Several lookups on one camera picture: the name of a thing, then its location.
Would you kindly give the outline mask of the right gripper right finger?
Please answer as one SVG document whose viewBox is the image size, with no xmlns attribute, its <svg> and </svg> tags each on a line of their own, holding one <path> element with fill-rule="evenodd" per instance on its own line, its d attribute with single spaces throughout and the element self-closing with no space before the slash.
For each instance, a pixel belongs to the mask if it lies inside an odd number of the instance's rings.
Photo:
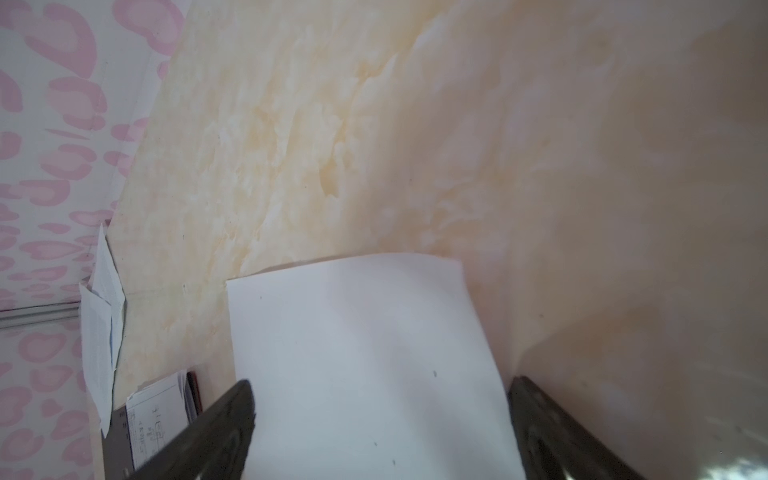
<svg viewBox="0 0 768 480">
<path fill-rule="evenodd" d="M 508 404 L 528 479 L 643 478 L 530 378 L 513 379 Z"/>
</svg>

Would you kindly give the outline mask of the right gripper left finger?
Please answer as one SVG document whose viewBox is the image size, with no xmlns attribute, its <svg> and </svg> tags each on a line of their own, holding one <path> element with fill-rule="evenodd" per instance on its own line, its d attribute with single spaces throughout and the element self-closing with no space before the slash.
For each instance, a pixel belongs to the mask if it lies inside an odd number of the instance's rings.
<svg viewBox="0 0 768 480">
<path fill-rule="evenodd" d="M 133 479 L 233 479 L 243 476 L 256 423 L 251 383 L 236 382 Z"/>
</svg>

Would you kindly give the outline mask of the red folder black inside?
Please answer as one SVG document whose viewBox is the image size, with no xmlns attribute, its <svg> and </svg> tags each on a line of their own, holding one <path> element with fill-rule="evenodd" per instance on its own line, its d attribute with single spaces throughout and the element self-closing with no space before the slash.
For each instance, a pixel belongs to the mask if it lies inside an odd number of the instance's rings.
<svg viewBox="0 0 768 480">
<path fill-rule="evenodd" d="M 192 370 L 187 371 L 189 372 L 189 384 L 192 388 L 198 417 L 203 411 L 203 406 L 197 375 Z M 112 413 L 109 433 L 106 438 L 102 439 L 102 453 L 104 472 L 107 479 L 127 479 L 135 472 L 132 461 L 126 404 Z"/>
</svg>

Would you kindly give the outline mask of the white paper sheet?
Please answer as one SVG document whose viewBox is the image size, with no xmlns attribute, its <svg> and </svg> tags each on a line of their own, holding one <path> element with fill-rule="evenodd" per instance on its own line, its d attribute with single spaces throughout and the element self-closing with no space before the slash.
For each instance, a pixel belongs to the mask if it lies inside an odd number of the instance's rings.
<svg viewBox="0 0 768 480">
<path fill-rule="evenodd" d="M 377 254 L 231 280 L 248 479 L 520 479 L 460 262 Z"/>
</svg>

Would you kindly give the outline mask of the paper with diagram bottom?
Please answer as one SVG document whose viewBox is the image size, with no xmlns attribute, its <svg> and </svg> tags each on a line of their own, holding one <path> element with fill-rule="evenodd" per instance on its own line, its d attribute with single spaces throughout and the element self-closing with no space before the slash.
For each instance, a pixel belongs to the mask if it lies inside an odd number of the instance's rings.
<svg viewBox="0 0 768 480">
<path fill-rule="evenodd" d="M 189 372 L 180 370 L 134 392 L 126 402 L 134 470 L 138 471 L 197 417 Z"/>
</svg>

